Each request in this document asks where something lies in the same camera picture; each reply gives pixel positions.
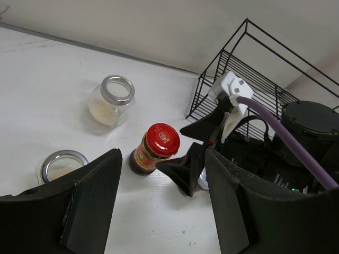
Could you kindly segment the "red lid sauce jar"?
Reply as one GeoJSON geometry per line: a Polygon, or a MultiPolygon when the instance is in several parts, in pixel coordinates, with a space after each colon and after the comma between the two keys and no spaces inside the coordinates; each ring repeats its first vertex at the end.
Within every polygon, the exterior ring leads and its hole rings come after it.
{"type": "Polygon", "coordinates": [[[156,164],[177,154],[180,148],[177,131],[166,123],[155,123],[144,134],[140,145],[129,156],[130,169],[137,175],[153,173],[156,164]]]}

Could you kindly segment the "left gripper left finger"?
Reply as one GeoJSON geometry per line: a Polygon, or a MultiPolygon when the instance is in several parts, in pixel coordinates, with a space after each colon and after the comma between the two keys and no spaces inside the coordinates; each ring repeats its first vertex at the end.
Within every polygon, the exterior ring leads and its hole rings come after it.
{"type": "Polygon", "coordinates": [[[1,197],[1,253],[104,253],[122,169],[112,149],[84,167],[1,197]]]}

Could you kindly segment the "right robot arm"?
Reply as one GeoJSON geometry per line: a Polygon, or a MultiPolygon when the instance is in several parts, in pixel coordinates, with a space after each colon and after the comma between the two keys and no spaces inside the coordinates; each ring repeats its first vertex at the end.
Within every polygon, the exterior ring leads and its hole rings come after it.
{"type": "MultiPolygon", "coordinates": [[[[232,109],[222,101],[207,116],[183,127],[180,132],[194,142],[184,157],[159,162],[156,168],[168,176],[187,195],[195,189],[206,189],[204,153],[213,148],[234,165],[271,183],[293,191],[315,194],[323,187],[293,152],[275,134],[269,136],[270,125],[250,137],[241,133],[250,121],[261,121],[259,115],[245,116],[225,140],[221,140],[221,124],[232,109]]],[[[310,155],[338,180],[338,113],[316,102],[295,101],[283,105],[280,123],[310,153],[310,155]]]]}

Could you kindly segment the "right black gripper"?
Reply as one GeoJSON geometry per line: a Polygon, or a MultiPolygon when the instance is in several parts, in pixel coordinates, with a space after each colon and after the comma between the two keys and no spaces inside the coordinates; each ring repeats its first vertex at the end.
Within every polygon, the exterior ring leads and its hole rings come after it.
{"type": "MultiPolygon", "coordinates": [[[[213,146],[218,142],[225,110],[217,108],[209,115],[180,129],[180,134],[213,146]]],[[[307,170],[295,167],[271,149],[269,125],[264,122],[263,140],[247,137],[233,130],[215,150],[234,165],[239,166],[280,187],[296,192],[307,192],[307,170]]],[[[169,177],[188,197],[192,197],[204,168],[205,144],[192,143],[186,155],[156,163],[156,168],[169,177]]]]}

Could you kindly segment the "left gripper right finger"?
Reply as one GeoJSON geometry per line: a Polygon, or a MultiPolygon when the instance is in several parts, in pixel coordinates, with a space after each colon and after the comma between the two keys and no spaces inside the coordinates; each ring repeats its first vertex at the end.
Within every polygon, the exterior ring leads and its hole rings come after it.
{"type": "Polygon", "coordinates": [[[338,253],[338,190],[309,195],[280,187],[205,152],[222,253],[338,253]]]}

